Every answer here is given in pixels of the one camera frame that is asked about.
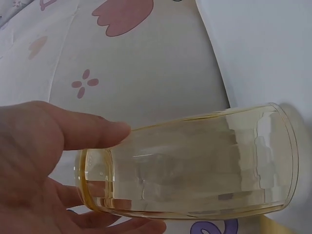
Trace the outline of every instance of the fabric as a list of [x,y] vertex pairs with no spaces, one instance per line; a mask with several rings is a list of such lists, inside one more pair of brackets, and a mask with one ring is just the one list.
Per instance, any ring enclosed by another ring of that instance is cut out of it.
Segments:
[[[143,3],[136,14],[133,2]],[[0,41],[0,106],[43,100],[133,128],[228,107],[194,0],[35,0]],[[64,152],[51,177],[74,185],[75,156]],[[166,234],[259,234],[257,217],[167,225]]]
[[0,28],[34,0],[1,0]]

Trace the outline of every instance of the pink petal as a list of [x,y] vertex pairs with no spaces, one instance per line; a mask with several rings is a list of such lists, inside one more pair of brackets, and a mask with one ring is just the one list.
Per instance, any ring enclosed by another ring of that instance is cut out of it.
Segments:
[[81,86],[82,86],[81,81],[74,81],[74,82],[72,83],[72,87],[73,87],[73,88],[80,88]]
[[80,89],[79,89],[79,91],[78,91],[78,94],[77,94],[77,97],[80,99],[80,98],[82,98],[83,97],[83,95],[84,95],[84,87],[81,87]]
[[97,86],[98,85],[98,79],[91,79],[88,81],[89,86]]
[[82,78],[83,78],[83,79],[87,79],[87,78],[89,77],[89,75],[90,75],[90,70],[87,69],[87,70],[84,71],[84,73],[83,73],[83,75],[82,75]]

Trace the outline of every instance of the fingernail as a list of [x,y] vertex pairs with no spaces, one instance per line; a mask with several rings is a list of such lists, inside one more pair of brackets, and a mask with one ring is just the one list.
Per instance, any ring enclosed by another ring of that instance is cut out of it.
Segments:
[[125,123],[125,122],[112,122],[112,124],[114,125],[115,128],[118,128],[119,130],[131,130],[131,127],[129,124]]

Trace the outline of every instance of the drinking glass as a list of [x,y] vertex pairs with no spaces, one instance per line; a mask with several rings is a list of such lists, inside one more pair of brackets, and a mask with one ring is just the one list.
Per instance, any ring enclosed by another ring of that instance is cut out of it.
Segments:
[[230,219],[285,208],[298,151],[292,123],[270,103],[133,130],[118,146],[82,150],[75,174],[95,211]]

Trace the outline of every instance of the hand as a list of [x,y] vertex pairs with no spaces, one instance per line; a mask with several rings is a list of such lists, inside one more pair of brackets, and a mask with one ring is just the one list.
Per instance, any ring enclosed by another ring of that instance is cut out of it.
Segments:
[[130,127],[45,102],[0,108],[0,227],[4,234],[161,234],[162,221],[66,210],[82,205],[77,189],[48,178],[63,150],[106,148]]

